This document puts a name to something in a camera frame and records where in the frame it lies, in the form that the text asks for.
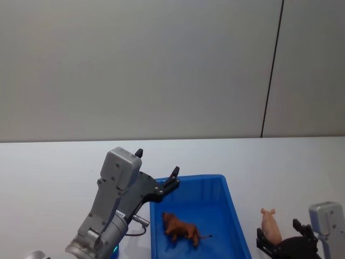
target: white tabletop surface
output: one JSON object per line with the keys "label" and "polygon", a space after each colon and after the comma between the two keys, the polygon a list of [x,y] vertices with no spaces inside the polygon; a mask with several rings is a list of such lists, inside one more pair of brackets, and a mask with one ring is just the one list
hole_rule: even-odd
{"label": "white tabletop surface", "polygon": [[[117,146],[143,148],[141,169],[154,178],[168,176],[175,166],[180,175],[225,175],[255,259],[265,258],[256,248],[261,207],[277,210],[288,238],[298,235],[293,218],[310,223],[309,205],[345,204],[343,137],[0,144],[0,258],[21,259],[38,249],[62,252],[91,208],[106,153]],[[149,219],[148,204],[138,214]],[[129,229],[141,227],[133,222]],[[125,237],[119,258],[151,258],[150,230]]]}

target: blue plastic bin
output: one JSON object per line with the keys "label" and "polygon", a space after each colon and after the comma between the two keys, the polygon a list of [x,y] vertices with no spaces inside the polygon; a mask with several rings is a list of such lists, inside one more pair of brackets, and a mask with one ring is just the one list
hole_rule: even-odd
{"label": "blue plastic bin", "polygon": [[[181,176],[180,186],[161,203],[150,203],[152,259],[247,259],[251,258],[222,175]],[[163,212],[175,213],[194,223],[201,235],[198,248],[181,238],[170,242],[164,235]]]}

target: toy pig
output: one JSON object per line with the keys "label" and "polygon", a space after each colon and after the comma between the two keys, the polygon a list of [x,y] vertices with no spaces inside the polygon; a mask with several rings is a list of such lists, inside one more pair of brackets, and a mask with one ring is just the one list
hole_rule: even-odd
{"label": "toy pig", "polygon": [[275,209],[271,209],[271,211],[261,209],[261,213],[263,214],[261,229],[266,238],[273,244],[279,244],[282,241],[282,238],[277,223],[273,217]]}

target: cable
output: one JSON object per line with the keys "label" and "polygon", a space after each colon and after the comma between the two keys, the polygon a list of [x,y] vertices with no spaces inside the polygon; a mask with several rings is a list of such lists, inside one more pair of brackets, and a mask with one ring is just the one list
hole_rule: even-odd
{"label": "cable", "polygon": [[139,234],[126,234],[125,236],[142,236],[146,233],[146,227],[142,226],[142,228],[144,229],[143,233],[139,233]]}

